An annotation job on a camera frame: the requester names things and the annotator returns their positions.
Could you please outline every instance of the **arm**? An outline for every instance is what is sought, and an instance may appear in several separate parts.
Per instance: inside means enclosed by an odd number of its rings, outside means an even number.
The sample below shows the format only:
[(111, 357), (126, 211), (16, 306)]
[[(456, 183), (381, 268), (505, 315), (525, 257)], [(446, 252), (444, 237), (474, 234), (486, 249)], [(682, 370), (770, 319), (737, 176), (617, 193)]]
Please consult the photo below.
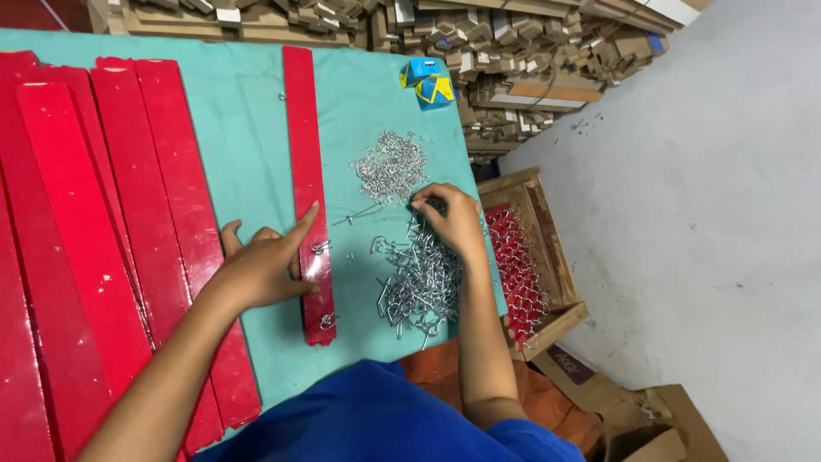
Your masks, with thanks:
[[(425, 203), (432, 196), (445, 200), (446, 217)], [(459, 376), (465, 417), (483, 430), (506, 418), (527, 418), (519, 403), (516, 374), (499, 325), (488, 252), (479, 225), (481, 206), (457, 187), (438, 183), (417, 192), (411, 206), (425, 215), (464, 266), (459, 305)]]
[[(287, 236), (262, 228), (245, 247), (236, 238), (239, 220), (225, 226), (225, 262), (108, 413), (79, 462), (177, 457), (213, 353), (228, 327), (250, 307), (314, 290), (312, 283), (298, 280), (296, 252), (317, 210), (314, 203)], [(286, 268), (292, 280), (284, 277)]]

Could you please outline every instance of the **blue shirt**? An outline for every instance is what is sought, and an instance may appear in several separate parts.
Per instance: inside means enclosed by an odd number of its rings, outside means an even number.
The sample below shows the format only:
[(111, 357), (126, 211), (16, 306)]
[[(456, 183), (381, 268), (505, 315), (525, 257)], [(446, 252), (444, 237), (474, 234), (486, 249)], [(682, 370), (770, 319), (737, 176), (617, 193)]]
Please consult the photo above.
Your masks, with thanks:
[(502, 420), (483, 432), (408, 382), (399, 363), (367, 360), (271, 408), (194, 458), (228, 460), (585, 462), (570, 442), (527, 420)]

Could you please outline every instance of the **concrete floor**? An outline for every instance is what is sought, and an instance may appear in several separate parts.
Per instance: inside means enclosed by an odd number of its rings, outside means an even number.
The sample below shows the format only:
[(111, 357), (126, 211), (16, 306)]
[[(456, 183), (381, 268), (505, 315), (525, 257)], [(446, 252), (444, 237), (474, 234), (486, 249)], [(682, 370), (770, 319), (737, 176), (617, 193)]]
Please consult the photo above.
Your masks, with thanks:
[(541, 165), (592, 312), (562, 346), (631, 388), (684, 384), (731, 460), (819, 458), (819, 17), (715, 2), (500, 162)]

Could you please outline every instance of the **small cardboard box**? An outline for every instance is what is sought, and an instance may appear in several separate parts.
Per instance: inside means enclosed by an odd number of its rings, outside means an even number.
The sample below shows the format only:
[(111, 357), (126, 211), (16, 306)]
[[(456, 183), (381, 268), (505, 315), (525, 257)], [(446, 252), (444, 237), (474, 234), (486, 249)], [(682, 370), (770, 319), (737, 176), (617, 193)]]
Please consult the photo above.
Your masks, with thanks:
[(435, 79), (442, 74), (435, 58), (411, 58), (399, 72), (402, 88), (412, 88), (425, 79)]
[(453, 102), (453, 85), (451, 79), (440, 77), (436, 80), (426, 79), (416, 85), (416, 98), (423, 111), (444, 108)]
[(729, 462), (683, 386), (630, 391), (556, 345), (532, 363), (573, 404), (601, 416), (604, 462)]

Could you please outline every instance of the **blue and yellow box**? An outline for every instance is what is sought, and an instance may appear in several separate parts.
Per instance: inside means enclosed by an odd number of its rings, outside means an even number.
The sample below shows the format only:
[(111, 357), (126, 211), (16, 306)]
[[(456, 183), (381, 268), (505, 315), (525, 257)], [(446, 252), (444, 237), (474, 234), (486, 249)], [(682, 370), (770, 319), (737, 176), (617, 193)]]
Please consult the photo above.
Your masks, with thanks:
[(419, 82), (416, 85), (416, 98), (423, 111), (444, 108), (453, 102), (451, 79), (440, 77)]
[(425, 79), (435, 79), (442, 72), (435, 58), (411, 58), (399, 72), (402, 88), (411, 88)]

